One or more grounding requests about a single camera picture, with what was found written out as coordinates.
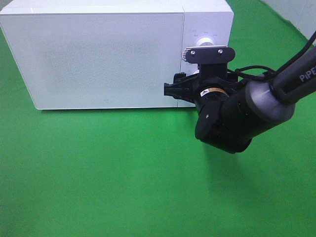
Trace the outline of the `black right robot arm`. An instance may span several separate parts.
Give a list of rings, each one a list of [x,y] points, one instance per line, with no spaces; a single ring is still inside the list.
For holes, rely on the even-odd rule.
[[[288,121],[296,103],[316,90],[316,51],[309,50],[272,76],[230,72],[235,57],[227,46],[194,46],[183,60],[197,64],[199,72],[174,75],[164,94],[195,104],[195,136],[228,153],[244,151],[253,137]]]

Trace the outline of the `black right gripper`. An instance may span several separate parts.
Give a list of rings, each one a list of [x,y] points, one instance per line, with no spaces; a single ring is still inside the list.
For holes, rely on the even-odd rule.
[[[227,74],[226,78],[202,79],[200,73],[187,75],[185,72],[173,76],[173,84],[164,83],[164,96],[197,104],[204,95],[219,92],[230,97],[237,89],[238,77]]]

